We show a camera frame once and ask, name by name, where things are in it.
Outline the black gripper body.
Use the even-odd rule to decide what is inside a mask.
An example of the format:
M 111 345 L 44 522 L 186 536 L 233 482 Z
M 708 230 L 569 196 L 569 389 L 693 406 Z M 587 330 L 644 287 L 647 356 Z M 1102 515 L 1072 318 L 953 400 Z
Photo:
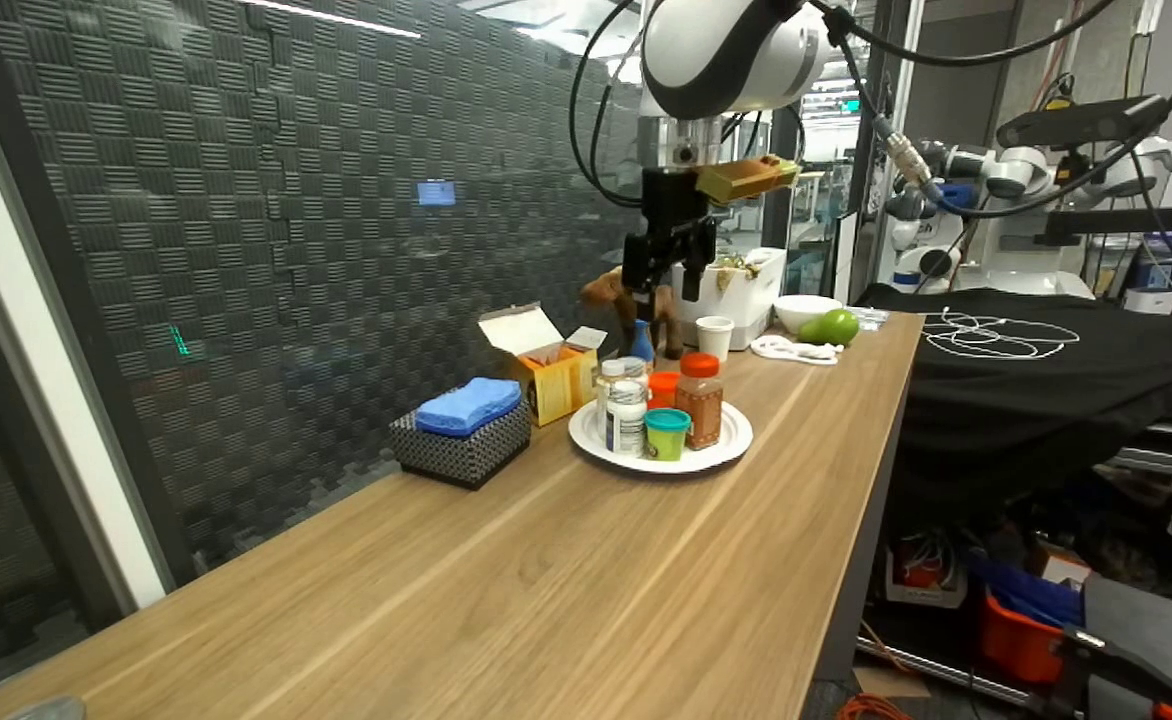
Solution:
M 647 170 L 641 178 L 644 233 L 624 240 L 624 282 L 661 284 L 680 262 L 717 262 L 717 222 L 708 196 L 697 192 L 693 174 Z

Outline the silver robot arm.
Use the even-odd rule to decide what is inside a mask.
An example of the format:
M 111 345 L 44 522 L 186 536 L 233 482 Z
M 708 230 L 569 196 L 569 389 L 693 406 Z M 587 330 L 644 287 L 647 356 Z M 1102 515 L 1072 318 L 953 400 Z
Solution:
M 830 58 L 825 19 L 802 0 L 661 0 L 641 36 L 641 78 L 682 142 L 641 178 L 644 233 L 624 240 L 624 287 L 634 318 L 661 325 L 661 284 L 682 268 L 680 295 L 700 295 L 717 262 L 717 209 L 786 189 L 796 159 L 777 153 L 721 159 L 723 111 L 793 107 Z

